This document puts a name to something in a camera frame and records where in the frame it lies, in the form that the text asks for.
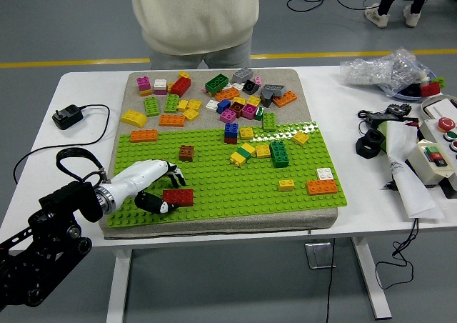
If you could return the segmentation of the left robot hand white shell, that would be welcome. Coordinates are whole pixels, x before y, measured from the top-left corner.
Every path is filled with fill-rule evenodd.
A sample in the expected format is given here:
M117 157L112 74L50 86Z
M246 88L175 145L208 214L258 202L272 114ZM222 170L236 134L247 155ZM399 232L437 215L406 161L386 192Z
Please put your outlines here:
M168 204L152 194L141 194L156 180L167 175L174 188L186 186L181 170L164 160L137 161L110 180L95 188L104 214L112 214L118 210L125 199L137 197L136 205L145 211L165 214L175 210L175 204Z

